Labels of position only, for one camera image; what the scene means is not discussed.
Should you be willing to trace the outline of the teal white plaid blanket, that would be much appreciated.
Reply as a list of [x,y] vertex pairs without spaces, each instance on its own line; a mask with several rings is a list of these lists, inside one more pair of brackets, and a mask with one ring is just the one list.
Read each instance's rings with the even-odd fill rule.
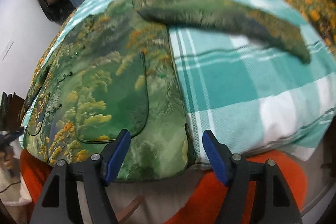
[[[85,0],[37,67],[89,15],[116,0]],[[276,147],[307,160],[335,114],[335,60],[319,34],[282,0],[231,0],[299,28],[310,62],[260,39],[170,26],[171,57],[196,153],[207,164],[202,135],[211,130],[234,153]]]

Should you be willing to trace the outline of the dark wooden cabinet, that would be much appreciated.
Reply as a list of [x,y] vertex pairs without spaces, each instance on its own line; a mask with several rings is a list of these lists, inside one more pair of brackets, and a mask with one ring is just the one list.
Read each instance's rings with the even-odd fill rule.
[[13,131],[21,127],[20,113],[24,99],[15,93],[7,95],[5,92],[1,95],[1,131]]

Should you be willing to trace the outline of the green landscape print garment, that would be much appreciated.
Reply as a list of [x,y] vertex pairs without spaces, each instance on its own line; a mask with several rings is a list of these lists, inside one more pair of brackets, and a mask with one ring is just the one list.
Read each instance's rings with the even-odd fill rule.
[[260,39],[310,62],[299,28],[231,0],[116,0],[87,16],[34,75],[25,149],[54,165],[88,159],[129,130],[119,180],[159,180],[196,161],[170,26]]

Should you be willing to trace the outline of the orange trousers of person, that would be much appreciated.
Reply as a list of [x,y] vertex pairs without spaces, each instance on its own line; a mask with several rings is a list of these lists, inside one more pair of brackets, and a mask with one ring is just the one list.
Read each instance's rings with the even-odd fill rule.
[[[273,156],[279,161],[285,181],[281,182],[278,176],[272,176],[266,172],[263,172],[256,181],[250,181],[244,213],[241,217],[242,223],[253,223],[256,216],[267,215],[270,219],[278,219],[274,214],[271,214],[271,210],[282,205],[289,205],[290,202],[284,184],[287,184],[291,191],[294,204],[298,208],[303,207],[307,192],[306,176],[303,170],[279,151],[269,151],[262,155],[253,156],[250,158],[250,162],[262,163],[268,156]],[[31,214],[52,168],[30,155],[26,149],[21,153],[20,162],[23,183],[32,198],[32,204],[28,208]],[[168,219],[167,223],[212,223],[219,213],[227,191],[227,187],[216,178],[213,171],[205,171],[184,207]]]

